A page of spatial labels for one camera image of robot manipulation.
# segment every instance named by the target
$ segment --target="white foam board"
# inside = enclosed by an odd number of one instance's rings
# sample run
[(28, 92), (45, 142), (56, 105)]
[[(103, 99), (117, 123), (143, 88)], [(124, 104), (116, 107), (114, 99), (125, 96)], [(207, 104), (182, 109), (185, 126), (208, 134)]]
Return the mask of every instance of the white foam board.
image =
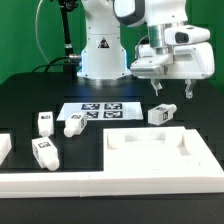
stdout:
[[(116, 134), (123, 137), (111, 147)], [(0, 174), (1, 198), (216, 192), (224, 192), (224, 172), (198, 132), (184, 127), (105, 129), (100, 172)]]

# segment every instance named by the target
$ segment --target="white rectangular block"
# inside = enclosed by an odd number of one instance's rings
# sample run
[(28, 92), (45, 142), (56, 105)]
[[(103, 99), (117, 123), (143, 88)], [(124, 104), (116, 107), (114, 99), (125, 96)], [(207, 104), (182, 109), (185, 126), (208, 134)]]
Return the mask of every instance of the white rectangular block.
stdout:
[(33, 155), (41, 168), (55, 171), (59, 167), (58, 150), (47, 137), (32, 140)]
[(176, 110), (177, 108), (174, 104), (161, 104), (148, 111), (148, 123), (159, 126), (171, 120)]
[(54, 134), (53, 112), (40, 112), (38, 116), (39, 135), (49, 137)]
[(0, 134), (0, 165), (12, 148), (10, 134)]
[(68, 138), (71, 138), (73, 135), (80, 135), (86, 125), (86, 112), (80, 111), (73, 113), (72, 116), (65, 121), (64, 134)]

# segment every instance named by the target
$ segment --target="white cable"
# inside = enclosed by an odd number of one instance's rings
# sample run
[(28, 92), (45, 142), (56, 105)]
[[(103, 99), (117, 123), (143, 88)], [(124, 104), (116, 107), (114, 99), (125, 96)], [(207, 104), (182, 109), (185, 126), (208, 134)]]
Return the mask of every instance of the white cable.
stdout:
[(44, 2), (44, 0), (40, 0), (39, 5), (37, 7), (36, 19), (35, 19), (35, 35), (36, 35), (36, 42), (37, 42), (38, 49), (39, 49), (40, 53), (42, 54), (42, 56), (44, 57), (47, 64), (49, 64), (50, 61), (48, 60), (46, 54), (44, 53), (43, 48), (41, 47), (40, 40), (39, 40), (39, 32), (38, 32), (39, 31), (39, 15), (40, 15), (40, 9), (41, 9), (43, 2)]

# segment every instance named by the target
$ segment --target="small white cube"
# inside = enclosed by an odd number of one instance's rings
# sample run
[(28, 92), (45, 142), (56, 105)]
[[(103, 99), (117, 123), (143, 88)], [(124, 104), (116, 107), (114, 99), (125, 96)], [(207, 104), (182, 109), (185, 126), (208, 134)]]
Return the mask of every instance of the small white cube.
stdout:
[(148, 111), (148, 123), (154, 125), (161, 125), (173, 118), (177, 107), (174, 104), (161, 104)]
[(53, 112), (41, 112), (38, 116), (39, 135), (49, 137), (54, 134)]
[(55, 171), (59, 167), (58, 150), (47, 137), (32, 140), (33, 155), (41, 168)]
[(73, 135), (80, 135), (86, 125), (86, 112), (73, 113), (72, 116), (65, 121), (64, 134), (68, 138), (71, 138)]

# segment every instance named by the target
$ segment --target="robot logo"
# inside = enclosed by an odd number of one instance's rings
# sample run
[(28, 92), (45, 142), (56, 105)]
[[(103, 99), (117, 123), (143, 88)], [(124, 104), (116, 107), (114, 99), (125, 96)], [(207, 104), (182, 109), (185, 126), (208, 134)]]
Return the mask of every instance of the robot logo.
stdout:
[(109, 44), (107, 43), (106, 39), (103, 38), (100, 42), (100, 45), (98, 46), (98, 48), (110, 48)]

